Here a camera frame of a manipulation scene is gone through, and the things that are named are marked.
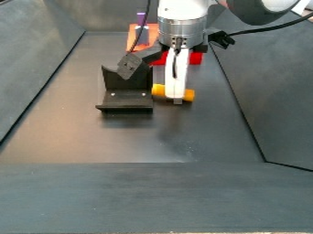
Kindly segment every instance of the yellow object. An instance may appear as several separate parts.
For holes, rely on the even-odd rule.
[[[153,96],[164,96],[165,97],[165,85],[154,84],[151,87],[151,95]]]
[[[165,97],[165,85],[164,84],[154,84],[151,88],[151,95],[153,96],[162,96]],[[196,96],[194,90],[185,90],[185,97],[182,100],[193,101]]]

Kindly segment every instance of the black clip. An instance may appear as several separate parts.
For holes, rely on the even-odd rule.
[[[214,34],[208,35],[208,42],[214,44],[216,46],[228,49],[229,45],[234,45],[236,41],[230,38],[230,36],[224,32],[220,31]]]

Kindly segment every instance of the gray wall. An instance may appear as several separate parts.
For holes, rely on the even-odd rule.
[[[146,10],[147,0],[56,0],[87,31],[127,31],[135,23],[137,10]],[[158,0],[151,0],[149,23],[155,23]]]
[[[54,0],[0,5],[0,141],[83,32]]]
[[[285,15],[273,25],[299,16]],[[248,29],[225,11],[214,27]],[[313,170],[313,24],[234,37],[214,47],[249,126],[269,162]]]

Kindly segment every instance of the cable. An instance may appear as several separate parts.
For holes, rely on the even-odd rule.
[[[313,17],[313,12],[311,14],[308,14],[307,16],[293,20],[292,22],[289,22],[287,24],[283,24],[283,25],[279,25],[279,26],[275,26],[275,27],[264,27],[264,28],[258,28],[258,29],[240,31],[240,32],[229,34],[229,37],[242,35],[242,34],[249,34],[249,33],[261,33],[261,32],[267,32],[267,31],[279,30],[279,29],[281,29],[284,27],[289,27],[289,26],[293,26],[293,25],[299,24],[300,22],[305,21],[311,17]]]
[[[178,73],[177,73],[177,58],[178,58],[178,54],[176,53],[174,60],[173,60],[173,78],[178,77]]]
[[[149,14],[150,14],[150,4],[151,4],[151,0],[149,0],[149,3],[147,3],[147,9],[146,9],[145,18],[143,18],[142,25],[141,25],[141,31],[139,31],[139,33],[138,33],[138,36],[137,36],[137,39],[135,39],[134,44],[133,44],[133,46],[131,46],[131,49],[130,49],[130,51],[127,52],[127,55],[129,55],[130,53],[134,52],[135,45],[137,45],[137,43],[138,43],[138,40],[141,39],[143,27],[145,27],[145,25],[146,25],[146,23],[147,23],[147,18],[149,18]]]

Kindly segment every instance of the red object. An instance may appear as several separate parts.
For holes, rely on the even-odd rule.
[[[135,26],[137,26],[137,24],[130,25],[126,51],[130,50],[130,48],[131,48],[131,46],[134,44],[134,41],[135,41]],[[151,47],[154,41],[157,40],[157,38],[159,36],[159,26],[158,26],[158,24],[149,24],[149,27],[150,27],[150,44],[147,46],[145,46],[145,45],[137,46],[134,51],[138,51],[138,50],[142,50],[145,48]],[[164,55],[162,55],[162,59],[159,59],[158,61],[154,61],[151,63],[151,65],[165,65],[168,54],[169,54],[169,52],[166,51],[164,53]],[[202,63],[202,57],[204,57],[204,53],[193,52],[192,56],[190,56],[190,64],[192,65],[201,64]]]

